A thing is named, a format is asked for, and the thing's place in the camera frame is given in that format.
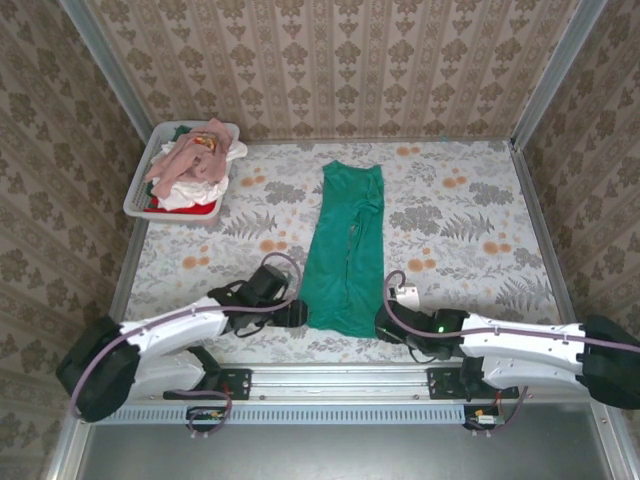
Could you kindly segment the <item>green t-shirt with print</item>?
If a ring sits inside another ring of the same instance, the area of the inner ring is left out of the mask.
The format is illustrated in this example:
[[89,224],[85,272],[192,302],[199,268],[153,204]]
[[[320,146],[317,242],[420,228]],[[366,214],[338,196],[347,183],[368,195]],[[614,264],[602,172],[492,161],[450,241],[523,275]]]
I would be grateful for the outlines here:
[[384,280],[382,169],[333,161],[323,173],[322,205],[300,289],[308,325],[374,338]]

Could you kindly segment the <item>red t-shirt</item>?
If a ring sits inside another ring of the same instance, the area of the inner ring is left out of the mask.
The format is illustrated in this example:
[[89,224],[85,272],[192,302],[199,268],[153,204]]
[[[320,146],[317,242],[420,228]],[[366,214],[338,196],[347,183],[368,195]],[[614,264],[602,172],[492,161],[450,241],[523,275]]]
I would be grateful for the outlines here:
[[160,206],[159,199],[155,196],[150,198],[150,202],[147,207],[143,209],[145,213],[153,214],[186,214],[186,215],[205,215],[214,211],[217,206],[217,201],[208,204],[194,204],[191,207],[182,207],[173,210],[167,210]]

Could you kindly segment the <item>floral patterned table cover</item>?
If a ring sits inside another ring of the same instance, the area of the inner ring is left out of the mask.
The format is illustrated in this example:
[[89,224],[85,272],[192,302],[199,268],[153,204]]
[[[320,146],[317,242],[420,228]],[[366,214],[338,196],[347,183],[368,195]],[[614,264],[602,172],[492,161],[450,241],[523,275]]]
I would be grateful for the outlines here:
[[279,267],[303,263],[332,161],[381,167],[384,264],[406,273],[423,309],[560,322],[504,141],[253,144],[232,163],[213,227],[148,227],[125,319],[162,315],[246,279],[270,252]]

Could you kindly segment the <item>white t-shirt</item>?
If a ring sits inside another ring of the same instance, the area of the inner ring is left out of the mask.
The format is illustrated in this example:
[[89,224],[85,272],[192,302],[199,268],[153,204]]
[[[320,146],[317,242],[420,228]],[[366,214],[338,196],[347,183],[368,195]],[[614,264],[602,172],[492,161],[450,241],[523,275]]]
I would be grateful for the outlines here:
[[[162,146],[161,153],[156,155],[152,161],[151,166],[156,160],[162,158],[165,154],[167,154],[171,148],[174,146],[175,142],[168,142]],[[154,179],[148,183],[148,187],[150,190],[151,196],[155,196],[159,199],[160,206],[167,210],[173,210],[182,207],[191,207],[194,204],[208,204],[216,201],[221,196],[223,196],[229,185],[229,173],[231,168],[231,163],[233,160],[243,158],[247,155],[248,148],[242,142],[234,141],[231,144],[231,148],[227,154],[226,158],[226,174],[224,178],[217,183],[209,183],[209,182],[184,182],[177,181],[174,183],[170,191],[167,191],[166,196],[157,196],[156,191],[154,189],[154,184],[157,182]]]

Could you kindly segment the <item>white plastic laundry basket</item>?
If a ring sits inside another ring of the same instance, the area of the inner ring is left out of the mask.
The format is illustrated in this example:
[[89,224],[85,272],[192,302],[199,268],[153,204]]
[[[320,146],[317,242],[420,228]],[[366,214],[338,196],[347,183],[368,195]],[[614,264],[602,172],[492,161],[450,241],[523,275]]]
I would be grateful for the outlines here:
[[148,183],[144,181],[144,177],[151,167],[152,158],[161,153],[162,145],[171,141],[180,127],[192,129],[205,124],[206,121],[202,120],[166,121],[154,128],[123,203],[123,210],[128,216],[160,224],[213,227],[217,223],[224,196],[217,199],[213,206],[202,214],[192,211],[176,213],[164,210],[153,213],[152,209],[155,204],[147,187]]

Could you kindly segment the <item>grey metal panel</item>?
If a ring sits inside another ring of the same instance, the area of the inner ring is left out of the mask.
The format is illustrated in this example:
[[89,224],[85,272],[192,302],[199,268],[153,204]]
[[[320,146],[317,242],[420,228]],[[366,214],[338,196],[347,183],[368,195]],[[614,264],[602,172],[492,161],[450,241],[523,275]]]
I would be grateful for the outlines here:
[[528,400],[504,429],[64,424],[45,480],[640,480],[623,415]]

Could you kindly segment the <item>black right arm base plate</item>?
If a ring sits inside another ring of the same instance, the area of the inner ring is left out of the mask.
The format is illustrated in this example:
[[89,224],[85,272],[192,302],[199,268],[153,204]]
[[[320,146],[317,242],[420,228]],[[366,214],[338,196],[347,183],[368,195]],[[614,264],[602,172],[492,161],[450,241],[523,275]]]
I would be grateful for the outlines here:
[[466,378],[458,367],[428,368],[426,376],[432,400],[517,399],[520,395],[517,387],[498,389],[477,377]]

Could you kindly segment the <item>small wired connector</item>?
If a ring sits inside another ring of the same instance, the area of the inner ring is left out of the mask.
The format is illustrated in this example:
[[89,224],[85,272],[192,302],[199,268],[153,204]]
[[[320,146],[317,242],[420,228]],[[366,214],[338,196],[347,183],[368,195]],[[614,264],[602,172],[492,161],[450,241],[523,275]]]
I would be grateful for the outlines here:
[[465,406],[464,419],[463,426],[475,431],[492,430],[506,423],[503,410],[496,404]]
[[227,418],[226,407],[193,407],[186,412],[186,421],[194,425],[218,425]]

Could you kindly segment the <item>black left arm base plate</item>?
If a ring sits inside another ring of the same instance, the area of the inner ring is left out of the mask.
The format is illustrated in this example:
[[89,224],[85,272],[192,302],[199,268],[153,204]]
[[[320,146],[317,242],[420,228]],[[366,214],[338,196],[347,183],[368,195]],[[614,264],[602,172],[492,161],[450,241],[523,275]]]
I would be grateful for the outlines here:
[[203,379],[188,390],[170,390],[163,393],[164,400],[248,400],[252,385],[250,369],[222,368],[217,373],[206,373]]

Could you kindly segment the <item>aluminium frame rail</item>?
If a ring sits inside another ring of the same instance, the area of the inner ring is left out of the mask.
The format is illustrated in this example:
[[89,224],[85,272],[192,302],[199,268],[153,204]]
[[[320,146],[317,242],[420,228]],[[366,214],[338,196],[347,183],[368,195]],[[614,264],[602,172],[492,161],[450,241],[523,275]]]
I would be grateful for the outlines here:
[[[248,400],[234,401],[310,401],[317,400],[354,400],[390,399],[392,401],[422,399],[429,401],[472,402],[480,400],[432,400],[429,396],[426,370],[434,367],[458,367],[466,378],[471,374],[459,365],[392,365],[376,368],[346,366],[344,368],[320,368],[304,365],[296,368],[292,365],[251,366],[237,369],[252,371],[252,385]],[[571,375],[550,369],[550,382],[541,378],[534,380],[509,377],[505,383],[490,385],[498,389],[517,387],[520,394],[543,398],[587,398],[587,389],[577,383]],[[191,368],[182,365],[173,376],[168,370],[155,368],[136,379],[130,388],[124,384],[109,386],[99,396],[100,408],[111,413],[126,404],[135,402],[162,401],[163,393],[170,390],[188,390],[186,381],[191,377]]]

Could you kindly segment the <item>aluminium corner post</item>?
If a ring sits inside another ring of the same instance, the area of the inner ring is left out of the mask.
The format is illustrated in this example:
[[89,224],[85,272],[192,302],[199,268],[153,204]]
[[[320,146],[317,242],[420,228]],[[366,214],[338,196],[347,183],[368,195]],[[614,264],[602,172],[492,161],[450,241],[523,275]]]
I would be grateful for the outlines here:
[[154,129],[140,95],[127,78],[115,47],[107,38],[86,0],[60,0],[62,7],[79,32],[94,61],[102,71],[117,100],[137,134],[147,143]]
[[515,150],[522,150],[532,137],[607,2],[608,0],[580,0],[577,4],[511,134]]

